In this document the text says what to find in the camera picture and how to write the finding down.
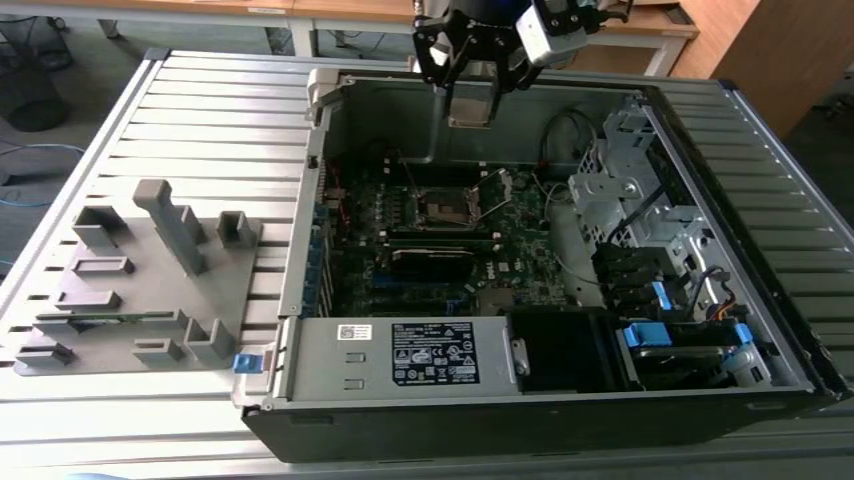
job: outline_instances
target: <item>green circuit board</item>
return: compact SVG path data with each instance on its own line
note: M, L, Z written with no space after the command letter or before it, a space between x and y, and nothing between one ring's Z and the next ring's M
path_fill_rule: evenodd
M481 168L477 174L484 178L501 167ZM331 204L338 207L333 208L338 213L331 254L334 316L482 316L516 305L572 301L544 219L546 196L530 169L505 169L504 178L488 178L474 195L471 187L395 184L369 169L342 171L333 179L341 185ZM497 208L475 225L463 225L465 214L471 213L466 204L480 215ZM389 247L386 235L393 231L407 235L401 248ZM493 241L497 233L501 239ZM450 240L443 243L446 234ZM465 278L389 278L390 251L469 246L477 254L465 257L473 264Z

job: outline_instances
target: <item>gray 3d printed part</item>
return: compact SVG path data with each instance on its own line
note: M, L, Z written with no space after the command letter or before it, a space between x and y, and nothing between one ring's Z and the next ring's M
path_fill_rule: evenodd
M139 361L153 367L177 364L185 358L185 351L171 338L139 338L131 353Z
M198 275L205 271L205 257L197 248L194 232L185 226L183 218L195 219L195 215L179 212L173 205L173 187L170 182L158 179L139 181L134 192L134 203L149 211L151 220L158 227L158 234L173 251L189 275Z
M54 335L78 335L85 326L70 318L58 318L51 320L36 319L32 327L38 328L48 337Z
M182 211L182 223L187 228L187 232L190 232L190 237L197 242L197 245L205 242L205 229L202 228L202 224L199 223L199 219L197 218L197 214L193 211L193 208L187 205L175 207Z
M258 243L258 237L243 212L219 214L217 234L226 248L253 248Z
M73 229L97 255L117 255L117 244L110 234L125 227L125 220L115 209L99 206L81 210Z
M77 258L71 271L81 276L134 273L134 262L129 257Z
M61 368L73 360L74 353L59 342L44 345L26 345L15 359L28 367Z
M143 317L143 325L150 330L185 330L187 328L189 318L183 311L178 310L171 316Z
M122 297L117 292L59 292L54 306L61 310L111 310L122 304Z
M206 240L197 248L209 265L199 275L187 275L161 240L149 216L126 218L126 228L110 230L117 250L134 262L133 273L79 275L71 270L71 265L81 259L103 257L85 243L78 245L75 261L70 262L58 290L70 294L113 291L122 298L122 303L114 310L75 308L74 311L39 314L39 320L70 320L73 328L61 326L51 334L35 328L28 344L61 342L74 350L74 361L62 368L57 364L44 367L44 363L30 365L16 362L16 373L24 376L75 375L210 370L230 366L231 354L222 359L215 356L219 360L207 363L191 355L183 345L185 333L190 318L206 332L214 330L214 322L219 319L230 336L238 338L257 248L225 249L218 239L218 218L198 220L203 229L201 238ZM247 223L261 238L261 222L250 219ZM81 327L79 333L75 333L77 327ZM134 341L146 338L171 338L183 349L185 357L163 364L142 362L133 353L137 349Z
M191 318L187 325L185 345L202 363L217 364L231 355L235 337L229 333L229 329L219 319L214 321L214 327L209 335L199 322Z

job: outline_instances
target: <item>blue latch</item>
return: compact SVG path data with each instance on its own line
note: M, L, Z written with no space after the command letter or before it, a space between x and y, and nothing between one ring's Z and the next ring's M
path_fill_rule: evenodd
M670 303L665 284L662 282L653 282L653 290L656 290L656 295L658 295L658 303L662 306L662 310L673 310L673 303Z
M750 333L750 327L740 323L736 325L736 333L738 334L738 340L742 342L742 345L753 342L753 333Z
M233 369L235 373L265 373L265 356L251 353L237 354Z
M630 347L670 347L673 340L664 322L637 322L624 328Z

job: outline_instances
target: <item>barcode sticker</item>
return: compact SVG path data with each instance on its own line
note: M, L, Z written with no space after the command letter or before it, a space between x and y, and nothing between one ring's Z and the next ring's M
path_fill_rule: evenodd
M285 15L285 8L247 8L250 13L266 13L269 15Z
M338 326L338 339L339 340L370 340L373 336L371 325L339 325Z

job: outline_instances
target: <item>slotted metal table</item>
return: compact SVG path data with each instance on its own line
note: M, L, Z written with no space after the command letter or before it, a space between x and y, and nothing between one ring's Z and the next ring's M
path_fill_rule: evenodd
M54 309L48 296L78 241L73 218L83 205L106 200L133 213L143 177L169 179L177 202L191 205L199 217L243 210L263 220L241 343L273 341L310 128L305 90L321 66L405 69L390 62L150 52L0 288L0 469L31 469L4 478L81 472L127 478L447 477L570 469L620 475L616 469L625 468L673 478L684 478L689 468L710 477L750 469L804 476L814 472L816 457L825 471L850 468L850 402L682 448L289 465L241 421L230 371L15 375L34 316ZM738 91L712 81L553 76L630 78L662 89L797 306L844 375L854 377L854 236Z

